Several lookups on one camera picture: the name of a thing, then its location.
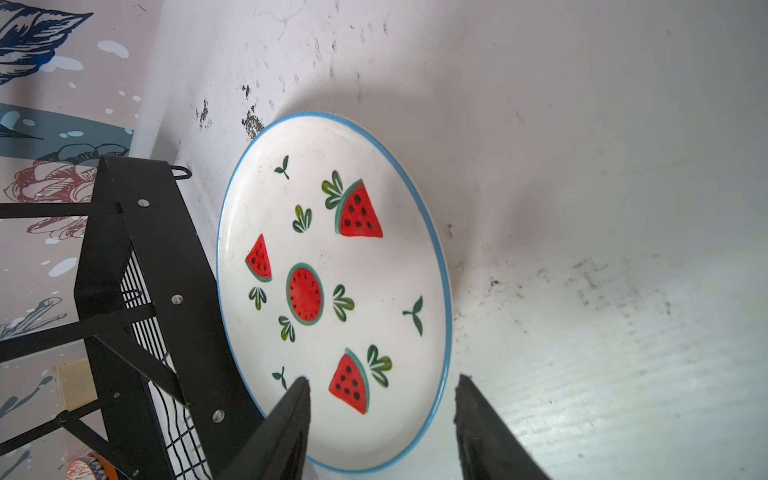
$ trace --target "blue plate rim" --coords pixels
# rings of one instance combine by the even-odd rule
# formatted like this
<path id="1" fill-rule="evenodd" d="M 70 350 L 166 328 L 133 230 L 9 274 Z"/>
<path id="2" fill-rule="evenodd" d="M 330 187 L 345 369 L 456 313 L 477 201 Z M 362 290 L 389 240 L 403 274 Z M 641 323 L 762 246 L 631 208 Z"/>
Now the blue plate rim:
<path id="1" fill-rule="evenodd" d="M 435 415 L 437 414 L 437 409 L 440 406 L 440 402 L 442 400 L 442 395 L 445 392 L 445 384 L 448 381 L 448 370 L 449 370 L 449 364 L 451 362 L 451 344 L 452 344 L 452 335 L 453 335 L 453 310 L 452 310 L 452 299 L 451 299 L 451 283 L 448 277 L 448 269 L 445 266 L 445 257 L 442 251 L 442 245 L 440 244 L 440 239 L 438 238 L 437 232 L 435 230 L 435 225 L 432 223 L 432 217 L 429 215 L 429 212 L 427 211 L 427 207 L 424 204 L 424 201 L 422 200 L 421 195 L 419 195 L 419 192 L 416 190 L 415 185 L 411 181 L 411 178 L 408 176 L 406 171 L 402 168 L 402 165 L 393 157 L 392 154 L 389 153 L 389 151 L 384 147 L 384 145 L 381 144 L 378 140 L 376 140 L 373 135 L 365 131 L 362 127 L 360 127 L 357 124 L 354 124 L 353 122 L 340 117 L 339 115 L 335 114 L 329 114 L 325 112 L 320 111 L 304 111 L 300 113 L 290 114 L 285 117 L 280 118 L 279 120 L 275 120 L 271 124 L 269 124 L 267 127 L 265 127 L 259 134 L 250 142 L 248 145 L 248 148 L 245 149 L 243 154 L 240 156 L 240 159 L 237 161 L 237 165 L 235 166 L 235 170 L 232 172 L 232 177 L 230 177 L 230 181 L 227 184 L 227 192 L 224 194 L 224 200 L 221 203 L 221 213 L 219 214 L 219 229 L 217 232 L 217 238 L 216 238 L 216 285 L 217 290 L 219 294 L 219 311 L 221 312 L 221 320 L 222 324 L 224 326 L 224 333 L 227 336 L 227 343 L 229 343 L 230 350 L 232 350 L 232 342 L 230 342 L 230 334 L 227 332 L 227 323 L 224 322 L 224 311 L 221 306 L 221 291 L 220 291 L 220 284 L 219 284 L 219 247 L 220 247 L 220 240 L 221 240 L 221 220 L 223 218 L 224 214 L 224 206 L 227 204 L 227 198 L 230 194 L 230 187 L 232 186 L 232 180 L 235 178 L 235 175 L 237 175 L 237 170 L 240 168 L 240 164 L 243 163 L 243 159 L 248 155 L 248 151 L 256 144 L 256 142 L 259 140 L 259 137 L 264 134 L 264 132 L 268 131 L 272 127 L 275 127 L 284 121 L 288 121 L 294 118 L 301 118 L 301 117 L 318 117 L 318 118 L 325 118 L 327 120 L 335 121 L 336 123 L 342 124 L 352 131 L 355 131 L 357 134 L 360 134 L 363 136 L 368 142 L 370 142 L 374 147 L 376 147 L 377 150 L 386 158 L 389 163 L 395 168 L 395 171 L 398 173 L 400 178 L 402 179 L 403 183 L 406 184 L 408 187 L 408 190 L 411 192 L 411 196 L 413 197 L 413 200 L 416 202 L 416 206 L 419 207 L 419 211 L 422 213 L 422 219 L 424 220 L 424 223 L 427 226 L 427 231 L 429 232 L 429 238 L 432 241 L 432 246 L 435 248 L 435 255 L 437 256 L 437 263 L 438 267 L 440 269 L 440 278 L 442 281 L 442 291 L 443 291 L 443 298 L 445 301 L 445 356 L 443 358 L 443 364 L 442 364 L 442 375 L 440 378 L 440 384 L 437 389 L 437 394 L 435 395 L 435 401 L 432 403 L 432 407 L 429 410 L 429 415 L 427 415 L 427 419 L 424 421 L 424 425 L 422 425 L 419 432 L 416 434 L 416 436 L 413 438 L 413 440 L 406 446 L 400 453 L 392 457 L 390 460 L 387 460 L 386 462 L 382 463 L 381 465 L 377 465 L 372 468 L 366 468 L 364 470 L 344 470 L 341 468 L 332 467 L 330 465 L 326 465 L 322 462 L 318 462 L 314 458 L 307 455 L 307 459 L 309 459 L 310 462 L 314 463 L 315 465 L 320 465 L 324 468 L 327 468 L 328 470 L 332 472 L 337 473 L 344 473 L 344 474 L 367 474 L 367 473 L 374 473 L 374 472 L 380 472 L 385 468 L 388 468 L 400 460 L 402 460 L 406 455 L 408 455 L 415 447 L 418 445 L 419 441 L 421 441 L 424 434 L 426 434 L 427 430 L 429 429 L 429 426 L 432 424 L 432 420 L 435 419 Z M 250 391 L 250 387 L 248 386 L 248 383 L 246 382 L 245 378 L 243 378 L 243 372 L 240 370 L 240 364 L 237 362 L 237 357 L 232 355 L 232 358 L 234 359 L 235 366 L 237 367 L 237 372 L 240 374 L 240 378 L 243 379 L 243 384 L 245 385 L 246 390 L 248 391 L 248 394 L 250 395 L 250 398 L 253 400 L 253 403 L 256 405 L 256 408 L 259 409 L 259 412 L 261 412 L 261 415 L 266 418 L 266 415 L 264 413 L 264 410 L 259 405 L 258 401 L 256 401 L 256 397 L 253 396 L 253 393 Z"/>

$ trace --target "white table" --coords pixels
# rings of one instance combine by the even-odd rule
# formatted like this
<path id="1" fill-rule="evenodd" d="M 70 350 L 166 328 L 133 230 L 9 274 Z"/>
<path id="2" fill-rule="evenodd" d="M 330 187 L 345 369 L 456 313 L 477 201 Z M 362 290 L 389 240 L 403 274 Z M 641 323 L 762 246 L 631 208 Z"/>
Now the white table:
<path id="1" fill-rule="evenodd" d="M 166 0 L 131 155 L 192 169 L 212 266 L 249 111 L 336 112 L 411 174 L 450 267 L 450 378 L 372 478 L 461 478 L 460 372 L 554 479 L 768 478 L 766 21 L 759 0 Z"/>

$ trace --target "wallpaper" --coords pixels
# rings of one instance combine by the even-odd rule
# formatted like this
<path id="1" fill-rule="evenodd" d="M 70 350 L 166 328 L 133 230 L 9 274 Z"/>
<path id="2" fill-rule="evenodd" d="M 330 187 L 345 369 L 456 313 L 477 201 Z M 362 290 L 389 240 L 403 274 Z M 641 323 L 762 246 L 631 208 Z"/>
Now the wallpaper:
<path id="1" fill-rule="evenodd" d="M 0 1 L 0 201 L 88 202 L 101 154 L 127 155 L 162 0 Z M 2 341 L 78 321 L 87 217 L 0 220 Z M 0 365 L 0 442 L 61 411 L 53 368 L 82 341 Z M 98 412 L 87 418 L 101 430 Z M 0 457 L 0 480 L 64 478 L 82 445 L 58 430 Z"/>

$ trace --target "red watermelon slice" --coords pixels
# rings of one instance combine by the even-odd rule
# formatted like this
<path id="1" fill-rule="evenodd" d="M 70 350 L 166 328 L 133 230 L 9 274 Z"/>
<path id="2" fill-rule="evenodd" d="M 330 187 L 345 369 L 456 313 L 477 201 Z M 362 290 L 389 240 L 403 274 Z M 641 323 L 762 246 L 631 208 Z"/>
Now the red watermelon slice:
<path id="1" fill-rule="evenodd" d="M 352 350 L 344 349 L 344 352 L 328 391 L 365 415 L 368 412 L 368 377 Z"/>
<path id="2" fill-rule="evenodd" d="M 269 282 L 272 280 L 272 267 L 270 258 L 266 254 L 266 244 L 264 243 L 264 234 L 259 235 L 259 240 L 250 249 L 250 253 L 245 257 L 245 263 L 250 272 L 260 281 Z"/>
<path id="3" fill-rule="evenodd" d="M 344 237 L 384 237 L 362 180 L 352 184 L 342 195 L 336 208 L 336 232 Z"/>
<path id="4" fill-rule="evenodd" d="M 288 272 L 286 298 L 293 316 L 303 325 L 314 325 L 323 314 L 323 285 L 315 270 L 297 263 Z"/>

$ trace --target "plate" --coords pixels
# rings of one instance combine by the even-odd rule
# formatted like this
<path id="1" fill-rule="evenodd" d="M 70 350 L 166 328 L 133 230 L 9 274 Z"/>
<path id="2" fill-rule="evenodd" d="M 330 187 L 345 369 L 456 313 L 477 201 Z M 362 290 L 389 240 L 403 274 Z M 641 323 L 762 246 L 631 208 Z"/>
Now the plate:
<path id="1" fill-rule="evenodd" d="M 448 374 L 451 289 L 419 193 L 370 134 L 316 112 L 265 128 L 227 188 L 217 278 L 259 410 L 310 381 L 307 458 L 370 472 L 424 435 Z"/>

